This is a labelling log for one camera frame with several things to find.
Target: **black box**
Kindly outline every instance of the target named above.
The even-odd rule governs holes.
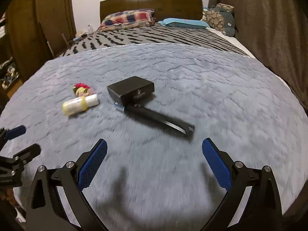
[[[114,101],[124,106],[149,96],[155,90],[153,82],[138,76],[133,76],[111,84],[107,86],[107,89]]]

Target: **hand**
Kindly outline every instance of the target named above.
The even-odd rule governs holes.
[[[14,197],[14,192],[12,187],[8,187],[5,192],[0,190],[0,197],[2,200],[7,200],[12,206],[15,206],[16,200]]]

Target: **fluffy blanket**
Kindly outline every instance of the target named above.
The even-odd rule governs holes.
[[[147,107],[195,125],[192,140],[116,111],[107,85],[130,76],[155,83]],[[90,85],[100,104],[66,117],[72,86]],[[308,177],[308,119],[296,97],[258,60],[180,44],[135,44],[86,51],[48,61],[13,95],[0,126],[27,133],[3,156],[38,143],[15,194],[26,207],[41,164],[62,167],[103,138],[108,154],[84,195],[110,231],[200,230],[225,194],[202,155],[210,137],[247,167],[269,165],[283,212]],[[63,189],[64,208],[76,223]],[[239,220],[248,195],[238,208]]]

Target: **screw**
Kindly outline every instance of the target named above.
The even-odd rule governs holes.
[[[266,172],[270,172],[270,171],[271,171],[271,169],[270,169],[269,166],[265,166],[265,167],[264,167],[264,170],[265,170]]]
[[[45,169],[45,167],[43,165],[38,167],[39,172],[42,172],[44,169]]]
[[[66,167],[71,168],[72,166],[74,166],[74,162],[69,161],[68,163],[66,163]]]
[[[241,167],[243,167],[244,165],[243,165],[243,163],[241,163],[240,161],[237,161],[237,162],[235,163],[235,166],[238,167],[238,168],[241,168]]]

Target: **blue gripper pad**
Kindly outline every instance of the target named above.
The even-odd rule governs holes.
[[[232,187],[230,171],[208,139],[205,139],[202,143],[202,153],[219,185],[229,191]]]
[[[16,127],[16,128],[13,128],[11,130],[8,130],[6,133],[5,133],[5,137],[8,139],[8,140],[12,140],[18,136],[21,136],[23,135],[24,133],[26,132],[26,127],[21,125],[19,127]]]
[[[79,170],[78,175],[78,189],[82,191],[84,188],[89,187],[96,172],[100,168],[105,156],[107,155],[107,142],[102,140],[90,155],[89,159],[84,163]]]

